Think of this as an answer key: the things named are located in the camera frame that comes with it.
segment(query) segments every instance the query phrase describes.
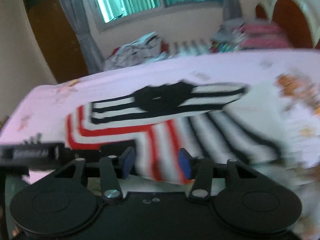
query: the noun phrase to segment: radiator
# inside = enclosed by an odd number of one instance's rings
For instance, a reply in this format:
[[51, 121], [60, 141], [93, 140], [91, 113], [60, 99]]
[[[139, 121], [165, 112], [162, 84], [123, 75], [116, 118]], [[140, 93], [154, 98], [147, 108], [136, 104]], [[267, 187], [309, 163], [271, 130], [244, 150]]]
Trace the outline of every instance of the radiator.
[[211, 41], [206, 39], [174, 42], [169, 44], [169, 54], [172, 57], [199, 56], [210, 54]]

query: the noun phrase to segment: black device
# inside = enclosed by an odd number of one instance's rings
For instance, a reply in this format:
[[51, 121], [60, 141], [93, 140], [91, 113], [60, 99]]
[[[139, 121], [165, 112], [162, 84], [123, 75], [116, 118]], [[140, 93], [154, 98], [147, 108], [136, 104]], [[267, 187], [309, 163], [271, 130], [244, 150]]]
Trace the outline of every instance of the black device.
[[[16, 239], [299, 239], [290, 231], [301, 214], [299, 198], [244, 163], [217, 164], [180, 149], [180, 167], [195, 179], [189, 196], [123, 197], [117, 178], [126, 178], [134, 158], [133, 148], [98, 163], [78, 158], [17, 193], [10, 205]], [[102, 197], [86, 188], [89, 177], [100, 177]], [[217, 196], [210, 195], [212, 178], [225, 178]]]
[[132, 141], [120, 146], [117, 143], [102, 145], [99, 150], [71, 150], [62, 142], [0, 145], [0, 168], [27, 175], [28, 169], [58, 169], [77, 158], [86, 159], [86, 163], [94, 163], [105, 156], [118, 157], [132, 146], [135, 146]]

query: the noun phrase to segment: window frame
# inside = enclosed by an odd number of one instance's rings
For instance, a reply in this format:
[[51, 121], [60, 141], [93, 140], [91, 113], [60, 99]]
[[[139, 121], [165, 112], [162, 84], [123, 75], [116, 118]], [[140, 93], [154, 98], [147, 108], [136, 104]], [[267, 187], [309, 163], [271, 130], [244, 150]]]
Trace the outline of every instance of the window frame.
[[138, 13], [133, 13], [125, 17], [105, 23], [97, 0], [88, 0], [92, 14], [93, 14], [93, 18], [99, 33], [102, 33], [105, 30], [109, 28], [113, 28], [114, 26], [117, 26], [117, 25], [127, 24], [136, 20], [147, 19], [147, 18], [159, 16], [159, 15], [170, 14], [170, 13], [175, 13], [175, 12], [184, 11], [184, 10], [198, 9], [198, 8], [210, 8], [210, 7], [222, 8], [222, 3], [218, 1], [187, 1], [179, 4], [174, 4], [171, 6], [166, 6], [164, 0], [159, 0], [159, 1], [160, 1], [159, 7], [144, 10]]

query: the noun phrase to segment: bedsheet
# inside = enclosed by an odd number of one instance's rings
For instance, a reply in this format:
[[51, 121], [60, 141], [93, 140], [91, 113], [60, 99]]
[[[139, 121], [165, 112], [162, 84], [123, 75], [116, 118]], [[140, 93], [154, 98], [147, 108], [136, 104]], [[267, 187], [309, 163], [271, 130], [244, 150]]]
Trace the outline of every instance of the bedsheet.
[[36, 133], [42, 141], [65, 141], [65, 117], [88, 102], [115, 98], [147, 85], [242, 82], [275, 83], [276, 77], [296, 68], [320, 80], [320, 53], [313, 50], [266, 50], [230, 52], [112, 70], [56, 86], [34, 88], [19, 104], [6, 126], [0, 143], [21, 143]]

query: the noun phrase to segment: metal screw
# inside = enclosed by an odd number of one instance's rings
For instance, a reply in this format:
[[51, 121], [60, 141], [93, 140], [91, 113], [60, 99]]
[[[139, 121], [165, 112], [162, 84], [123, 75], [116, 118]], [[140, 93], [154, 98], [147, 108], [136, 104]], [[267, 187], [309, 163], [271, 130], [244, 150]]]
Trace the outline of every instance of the metal screw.
[[208, 195], [208, 192], [204, 189], [196, 189], [192, 192], [192, 195], [194, 197], [198, 197], [198, 198], [204, 198]]
[[117, 191], [116, 189], [106, 190], [103, 194], [107, 198], [117, 198], [120, 196], [120, 192]]
[[151, 204], [151, 200], [149, 200], [149, 199], [144, 199], [144, 200], [142, 200], [142, 202], [145, 204]]

